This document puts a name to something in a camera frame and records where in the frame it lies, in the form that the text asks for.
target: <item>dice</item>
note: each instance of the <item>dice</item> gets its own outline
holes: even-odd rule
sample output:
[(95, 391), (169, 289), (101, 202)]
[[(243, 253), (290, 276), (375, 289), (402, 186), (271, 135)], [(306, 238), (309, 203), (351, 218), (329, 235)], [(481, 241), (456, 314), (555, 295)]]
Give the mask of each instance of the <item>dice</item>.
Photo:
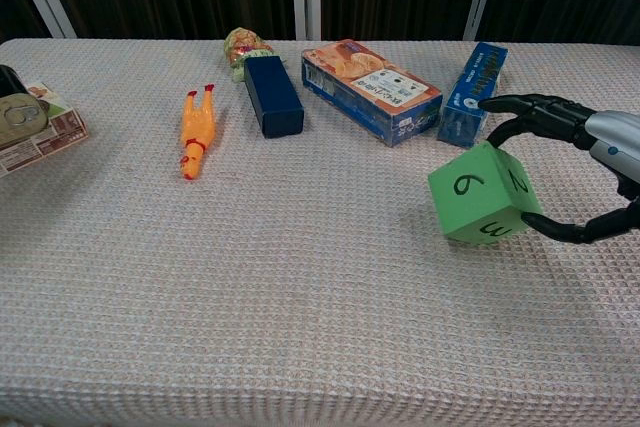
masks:
[(429, 174), (444, 234), (491, 244), (527, 228), (522, 212), (542, 210), (529, 177), (515, 157), (482, 142)]

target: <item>rubber chicken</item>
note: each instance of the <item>rubber chicken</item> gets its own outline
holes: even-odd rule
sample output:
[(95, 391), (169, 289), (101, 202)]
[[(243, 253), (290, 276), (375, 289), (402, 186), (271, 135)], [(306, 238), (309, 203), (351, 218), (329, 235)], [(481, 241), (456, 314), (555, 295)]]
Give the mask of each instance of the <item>rubber chicken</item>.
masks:
[(216, 121), (213, 115), (213, 84), (205, 86), (204, 99), (200, 108), (193, 105), (197, 93), (193, 90), (187, 94), (182, 115), (180, 141), (184, 144), (186, 153), (180, 160), (180, 169), (187, 180), (198, 177), (200, 160), (216, 135)]

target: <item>blue box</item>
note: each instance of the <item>blue box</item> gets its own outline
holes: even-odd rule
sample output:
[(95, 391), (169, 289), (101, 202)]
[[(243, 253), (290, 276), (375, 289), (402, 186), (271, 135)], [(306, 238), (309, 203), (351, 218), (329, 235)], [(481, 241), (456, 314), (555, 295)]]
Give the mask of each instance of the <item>blue box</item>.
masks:
[(269, 139), (302, 132), (304, 109), (280, 57), (250, 57), (244, 71), (262, 135)]
[(507, 49), (486, 42), (476, 45), (442, 109), (438, 140), (473, 147), (487, 120), (487, 112), (478, 107), (478, 101), (495, 92), (507, 53)]
[(302, 83), (388, 146), (438, 120), (442, 94), (353, 40), (302, 53)]

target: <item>snack box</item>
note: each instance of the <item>snack box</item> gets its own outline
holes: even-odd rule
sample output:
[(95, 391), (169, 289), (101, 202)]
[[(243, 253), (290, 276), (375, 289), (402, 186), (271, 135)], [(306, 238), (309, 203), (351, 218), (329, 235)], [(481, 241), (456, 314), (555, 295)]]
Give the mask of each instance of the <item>snack box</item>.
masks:
[(433, 126), (442, 93), (353, 40), (302, 53), (302, 83), (388, 146)]
[(24, 140), (0, 149), (0, 177), (56, 154), (89, 134), (78, 112), (40, 82), (25, 86), (46, 106), (47, 126)]
[(476, 45), (442, 109), (438, 140), (473, 147), (487, 121), (478, 102), (493, 96), (507, 53), (504, 47), (486, 42)]

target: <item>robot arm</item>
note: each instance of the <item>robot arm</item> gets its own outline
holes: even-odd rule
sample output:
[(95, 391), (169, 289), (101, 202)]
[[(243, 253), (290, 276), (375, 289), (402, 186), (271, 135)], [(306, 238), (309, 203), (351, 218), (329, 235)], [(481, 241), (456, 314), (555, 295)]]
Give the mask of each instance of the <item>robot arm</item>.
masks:
[(531, 132), (562, 140), (591, 156), (618, 178), (618, 193), (631, 201), (590, 220), (584, 226), (561, 224), (543, 215), (522, 213), (522, 220), (542, 234), (561, 242), (591, 243), (640, 228), (640, 117), (624, 112), (596, 112), (560, 97), (539, 94), (504, 95), (482, 100), (489, 112), (517, 115), (499, 125), (488, 141), (499, 147), (510, 137)]

